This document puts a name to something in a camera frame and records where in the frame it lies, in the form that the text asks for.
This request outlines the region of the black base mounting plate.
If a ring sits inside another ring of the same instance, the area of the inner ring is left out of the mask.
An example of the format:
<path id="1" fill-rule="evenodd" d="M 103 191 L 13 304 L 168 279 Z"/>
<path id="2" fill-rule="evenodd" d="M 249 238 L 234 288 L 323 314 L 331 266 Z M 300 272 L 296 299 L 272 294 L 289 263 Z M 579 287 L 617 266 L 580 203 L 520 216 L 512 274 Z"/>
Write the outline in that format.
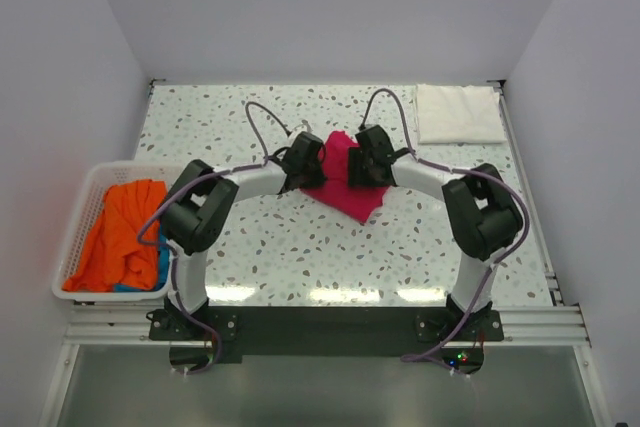
<path id="1" fill-rule="evenodd" d="M 185 317 L 171 303 L 147 312 L 148 337 L 168 342 L 173 366 L 246 356 L 400 357 L 438 345 L 457 319 L 446 307 L 204 306 Z"/>

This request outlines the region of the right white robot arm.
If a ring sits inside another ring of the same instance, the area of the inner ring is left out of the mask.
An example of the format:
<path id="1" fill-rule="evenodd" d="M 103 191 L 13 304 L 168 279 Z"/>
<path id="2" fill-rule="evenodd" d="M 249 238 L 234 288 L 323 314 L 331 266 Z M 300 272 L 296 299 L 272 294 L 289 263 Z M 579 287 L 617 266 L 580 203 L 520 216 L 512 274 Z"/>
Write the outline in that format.
<path id="1" fill-rule="evenodd" d="M 348 153 L 349 186 L 400 187 L 444 204 L 461 251 L 445 326 L 452 337 L 469 339 L 481 327 L 478 311 L 490 308 L 495 266 L 529 233 L 526 205 L 492 164 L 464 169 L 417 159 L 407 147 L 396 150 L 379 125 L 360 128 L 356 141 Z"/>

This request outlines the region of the blue t shirt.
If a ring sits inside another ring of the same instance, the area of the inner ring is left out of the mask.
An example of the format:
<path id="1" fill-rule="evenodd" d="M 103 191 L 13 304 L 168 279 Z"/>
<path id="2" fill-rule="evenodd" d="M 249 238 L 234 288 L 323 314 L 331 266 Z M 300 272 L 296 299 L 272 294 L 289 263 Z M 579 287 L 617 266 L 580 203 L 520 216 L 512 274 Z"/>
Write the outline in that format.
<path id="1" fill-rule="evenodd" d="M 170 253 L 165 247 L 157 248 L 157 282 L 153 288 L 141 289 L 129 284 L 115 284 L 113 291 L 115 293 L 130 293 L 130 292 L 156 292 L 159 291 L 167 282 L 169 276 L 169 261 Z"/>

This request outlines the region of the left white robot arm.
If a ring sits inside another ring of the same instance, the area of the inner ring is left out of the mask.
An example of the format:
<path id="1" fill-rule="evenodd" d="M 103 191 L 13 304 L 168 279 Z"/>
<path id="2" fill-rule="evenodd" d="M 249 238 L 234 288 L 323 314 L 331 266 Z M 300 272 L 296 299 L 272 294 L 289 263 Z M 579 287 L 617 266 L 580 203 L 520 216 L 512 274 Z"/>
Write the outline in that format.
<path id="1" fill-rule="evenodd" d="M 207 252 L 224 230 L 234 204 L 261 196 L 277 196 L 326 181 L 324 142 L 302 132 L 261 164 L 216 169 L 193 160 L 180 173 L 160 207 L 162 234 L 174 250 L 169 301 L 177 309 L 173 329 L 185 339 L 200 337 L 207 327 L 202 307 Z"/>

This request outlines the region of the aluminium rail frame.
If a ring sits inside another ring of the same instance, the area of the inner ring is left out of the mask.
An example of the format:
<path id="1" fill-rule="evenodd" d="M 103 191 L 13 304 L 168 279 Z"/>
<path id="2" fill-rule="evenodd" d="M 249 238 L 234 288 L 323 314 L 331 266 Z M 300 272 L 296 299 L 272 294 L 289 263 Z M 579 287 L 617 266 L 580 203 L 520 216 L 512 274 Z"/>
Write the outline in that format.
<path id="1" fill-rule="evenodd" d="M 581 311 L 509 145 L 410 140 L 410 87 L 159 86 L 136 157 L 173 261 L 152 294 L 78 294 L 45 425 L 609 426 Z"/>

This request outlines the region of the orange t shirt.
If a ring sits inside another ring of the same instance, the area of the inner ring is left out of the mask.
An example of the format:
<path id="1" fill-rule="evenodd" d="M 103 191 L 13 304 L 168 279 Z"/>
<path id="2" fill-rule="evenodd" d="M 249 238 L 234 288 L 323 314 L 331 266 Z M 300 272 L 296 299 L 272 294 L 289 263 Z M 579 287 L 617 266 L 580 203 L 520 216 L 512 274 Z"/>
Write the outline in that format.
<path id="1" fill-rule="evenodd" d="M 156 290 L 160 279 L 157 247 L 139 243 L 137 234 L 166 194 L 165 183 L 151 179 L 109 187 L 76 271 L 63 289 L 98 293 Z"/>

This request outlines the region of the pink t shirt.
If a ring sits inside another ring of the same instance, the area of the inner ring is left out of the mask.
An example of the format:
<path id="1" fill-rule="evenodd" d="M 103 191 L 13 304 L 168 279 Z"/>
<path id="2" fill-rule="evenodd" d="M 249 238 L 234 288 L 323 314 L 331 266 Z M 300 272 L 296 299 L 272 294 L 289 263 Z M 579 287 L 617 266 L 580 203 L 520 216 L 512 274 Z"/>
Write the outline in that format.
<path id="1" fill-rule="evenodd" d="M 302 192 L 361 224 L 366 223 L 371 214 L 383 205 L 388 187 L 348 185 L 348 151 L 359 144 L 344 131 L 331 132 L 325 146 L 323 172 L 327 179 L 322 186 L 303 189 Z"/>

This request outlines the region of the folded white t shirt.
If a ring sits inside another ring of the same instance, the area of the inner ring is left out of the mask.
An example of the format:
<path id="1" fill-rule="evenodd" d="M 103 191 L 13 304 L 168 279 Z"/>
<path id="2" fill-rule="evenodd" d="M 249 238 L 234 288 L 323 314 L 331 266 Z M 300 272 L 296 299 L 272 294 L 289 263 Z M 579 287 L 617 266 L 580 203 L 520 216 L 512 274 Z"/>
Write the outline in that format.
<path id="1" fill-rule="evenodd" d="M 423 145 L 505 143 L 499 105 L 500 94 L 491 86 L 418 84 L 418 141 Z"/>

